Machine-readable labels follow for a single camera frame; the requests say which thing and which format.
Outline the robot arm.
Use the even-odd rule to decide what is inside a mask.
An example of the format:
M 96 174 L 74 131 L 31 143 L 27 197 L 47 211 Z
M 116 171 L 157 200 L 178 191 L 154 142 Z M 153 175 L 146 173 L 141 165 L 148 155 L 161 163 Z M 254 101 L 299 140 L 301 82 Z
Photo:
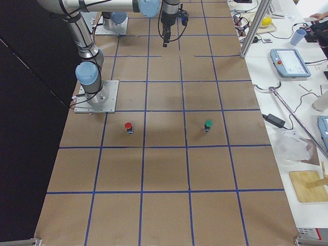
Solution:
M 62 18 L 67 23 L 78 48 L 78 56 L 84 62 L 102 67 L 104 55 L 94 43 L 91 32 L 81 15 L 83 12 L 136 12 L 138 1 L 38 1 L 53 18 Z
M 114 1 L 108 11 L 101 12 L 103 29 L 109 35 L 125 35 L 127 32 L 127 12 L 142 13 L 148 18 L 158 16 L 158 34 L 163 46 L 179 39 L 171 38 L 171 27 L 181 20 L 183 26 L 188 25 L 189 14 L 180 1 Z

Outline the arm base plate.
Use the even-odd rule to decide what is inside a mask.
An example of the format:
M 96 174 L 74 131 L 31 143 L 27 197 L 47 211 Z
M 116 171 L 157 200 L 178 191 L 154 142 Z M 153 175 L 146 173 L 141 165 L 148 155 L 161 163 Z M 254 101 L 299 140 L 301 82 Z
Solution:
M 111 19 L 105 19 L 101 17 L 99 19 L 99 26 L 95 30 L 95 35 L 97 36 L 124 36 L 127 34 L 128 19 L 126 19 L 121 24 L 116 24 Z
M 77 105 L 74 105 L 75 113 L 115 113 L 119 81 L 118 80 L 103 80 L 102 89 L 94 97 L 88 94 L 85 97 L 85 92 L 80 86 L 77 98 Z

